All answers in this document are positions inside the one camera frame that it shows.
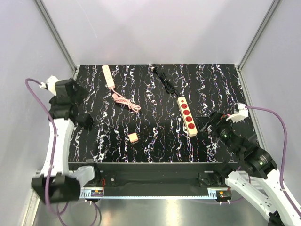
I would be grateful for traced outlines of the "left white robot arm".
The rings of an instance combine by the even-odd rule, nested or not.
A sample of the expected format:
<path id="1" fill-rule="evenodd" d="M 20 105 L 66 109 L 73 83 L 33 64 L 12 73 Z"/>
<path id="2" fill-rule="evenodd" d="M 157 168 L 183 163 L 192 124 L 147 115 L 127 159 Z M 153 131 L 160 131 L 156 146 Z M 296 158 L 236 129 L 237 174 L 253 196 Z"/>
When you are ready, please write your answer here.
<path id="1" fill-rule="evenodd" d="M 77 201 L 85 184 L 97 186 L 102 180 L 92 165 L 69 172 L 68 157 L 75 126 L 91 129 L 93 125 L 90 114 L 78 111 L 88 91 L 72 78 L 59 80 L 53 75 L 39 86 L 53 94 L 50 108 L 42 107 L 49 120 L 50 136 L 44 165 L 40 175 L 32 178 L 31 186 L 46 205 Z"/>

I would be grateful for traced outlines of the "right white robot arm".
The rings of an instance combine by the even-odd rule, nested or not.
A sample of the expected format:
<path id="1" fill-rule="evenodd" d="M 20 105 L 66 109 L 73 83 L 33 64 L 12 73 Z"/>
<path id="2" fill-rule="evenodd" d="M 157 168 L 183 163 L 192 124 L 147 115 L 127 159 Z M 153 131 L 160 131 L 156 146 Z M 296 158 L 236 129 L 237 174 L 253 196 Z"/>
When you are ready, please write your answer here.
<path id="1" fill-rule="evenodd" d="M 280 179 L 280 171 L 271 155 L 259 145 L 237 135 L 232 126 L 248 117 L 248 110 L 238 110 L 234 114 L 214 112 L 198 117 L 201 132 L 218 138 L 232 151 L 241 169 L 261 186 L 260 192 L 244 180 L 229 163 L 222 163 L 222 169 L 214 174 L 218 186 L 227 185 L 236 190 L 265 218 L 270 226 L 299 226 L 301 206 Z"/>

